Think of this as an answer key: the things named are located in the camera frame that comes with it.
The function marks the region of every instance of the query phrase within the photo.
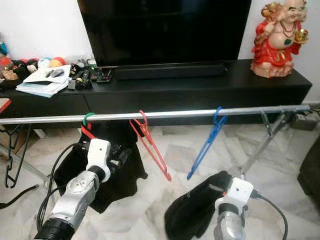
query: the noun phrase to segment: black cloth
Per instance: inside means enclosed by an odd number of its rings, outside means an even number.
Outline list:
[[[170,240],[190,240],[200,238],[208,228],[215,212],[215,202],[223,197],[232,179],[226,171],[221,171],[196,186],[190,192],[176,199],[164,215],[165,231]]]
[[[112,172],[107,182],[100,184],[95,199],[90,205],[97,212],[103,213],[112,202],[133,196],[138,190],[137,179],[146,179],[148,174],[145,172],[136,144],[137,135],[128,120],[97,122],[92,124],[90,132],[98,139],[109,141],[111,149],[121,146],[122,150],[132,150],[132,154],[128,157],[123,167],[116,172]],[[83,141],[89,142],[90,140],[87,135],[82,133],[79,143]],[[87,154],[88,151],[81,149],[80,146],[73,147],[72,151],[55,171],[54,181],[58,187],[67,184],[72,178],[86,170],[88,164]],[[60,194],[62,195],[64,192],[65,189],[60,191]]]

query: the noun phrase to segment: black tv cabinet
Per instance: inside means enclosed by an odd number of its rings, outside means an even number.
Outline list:
[[[299,105],[312,84],[296,70],[266,79],[250,70],[250,59],[224,62],[223,76],[117,80],[93,83],[92,89],[64,89],[52,98],[15,90],[0,93],[12,104],[0,118],[137,113],[259,106]],[[259,115],[230,116],[229,124],[262,123]],[[212,124],[211,117],[152,119],[151,125]],[[80,123],[35,124],[34,128],[79,127]]]

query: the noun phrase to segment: soundbar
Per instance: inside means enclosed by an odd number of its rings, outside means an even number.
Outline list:
[[[114,77],[117,80],[170,79],[222,76],[225,72],[226,67],[223,63],[174,63],[118,66],[115,69]]]

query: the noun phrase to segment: red hanger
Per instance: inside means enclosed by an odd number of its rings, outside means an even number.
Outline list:
[[[132,123],[132,120],[130,120],[130,125],[133,128],[133,130],[135,131],[135,133],[137,134],[137,136],[139,137],[139,139],[141,140],[141,142],[143,143],[144,147],[146,148],[146,150],[149,152],[149,154],[151,155],[151,157],[153,158],[153,160],[155,161],[155,163],[158,165],[158,167],[161,169],[161,171],[163,172],[163,174],[165,175],[166,179],[168,179],[168,181],[171,181],[171,176],[168,173],[168,168],[166,165],[166,162],[164,160],[164,158],[161,156],[161,153],[159,152],[154,140],[151,137],[151,134],[149,132],[148,129],[148,119],[145,115],[145,113],[140,110],[139,113],[142,114],[143,119],[144,119],[144,123],[139,122],[137,119],[133,119],[136,124],[138,124],[141,132],[144,134],[145,138],[148,140],[149,145],[153,146],[159,160],[156,158],[156,156],[153,154],[153,152],[150,150],[150,148],[147,146],[147,143],[144,141],[143,137],[140,135],[140,133],[137,131],[136,127],[134,126],[134,124]]]

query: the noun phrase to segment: white wall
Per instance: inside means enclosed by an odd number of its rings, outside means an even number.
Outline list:
[[[252,59],[251,49],[254,46],[256,26],[264,19],[261,9],[271,2],[284,2],[284,0],[252,0],[248,20],[245,27],[239,59]],[[308,15],[302,24],[309,32],[309,42],[302,46],[299,55],[293,55],[294,68],[312,82],[313,86],[306,96],[305,103],[320,102],[320,0],[308,0]]]
[[[253,57],[255,28],[263,20],[261,9],[272,1],[252,0],[239,59]],[[308,9],[303,27],[310,40],[294,63],[313,83],[305,102],[320,102],[320,0],[308,0]],[[1,0],[0,34],[14,59],[60,56],[74,61],[93,56],[77,0]]]

